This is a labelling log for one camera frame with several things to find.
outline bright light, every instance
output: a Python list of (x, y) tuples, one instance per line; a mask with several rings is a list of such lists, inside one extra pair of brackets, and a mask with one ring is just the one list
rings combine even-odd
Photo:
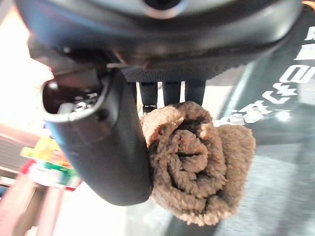
[(286, 122), (288, 121), (288, 119), (290, 119), (290, 113), (286, 111), (281, 111), (276, 114), (276, 117), (278, 118), (278, 120)]

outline brown towel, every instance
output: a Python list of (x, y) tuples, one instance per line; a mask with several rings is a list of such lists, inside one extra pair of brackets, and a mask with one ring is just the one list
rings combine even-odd
[(236, 213), (254, 155), (250, 129), (216, 128), (194, 102), (154, 110), (141, 123), (158, 204), (199, 226)]

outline black plastic housing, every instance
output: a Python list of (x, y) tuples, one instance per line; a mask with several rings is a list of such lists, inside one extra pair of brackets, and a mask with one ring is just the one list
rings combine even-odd
[(45, 121), (78, 174), (112, 204), (147, 200), (152, 190), (147, 147), (121, 72), (115, 70), (104, 78), (95, 105), (79, 112), (58, 114), (59, 105), (78, 94), (74, 88), (55, 88), (50, 83), (42, 88)]

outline fuzzy brown cloth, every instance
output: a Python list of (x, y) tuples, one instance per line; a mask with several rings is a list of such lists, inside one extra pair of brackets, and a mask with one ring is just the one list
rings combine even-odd
[(141, 124), (158, 204), (199, 226), (236, 213), (254, 155), (250, 129), (216, 128), (210, 114), (194, 102), (154, 110)]

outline rolled towel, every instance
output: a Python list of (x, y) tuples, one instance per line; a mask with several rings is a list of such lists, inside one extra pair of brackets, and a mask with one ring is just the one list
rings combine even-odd
[(199, 226), (236, 213), (254, 155), (250, 129), (214, 127), (209, 112), (194, 102), (154, 110), (141, 124), (158, 204)]

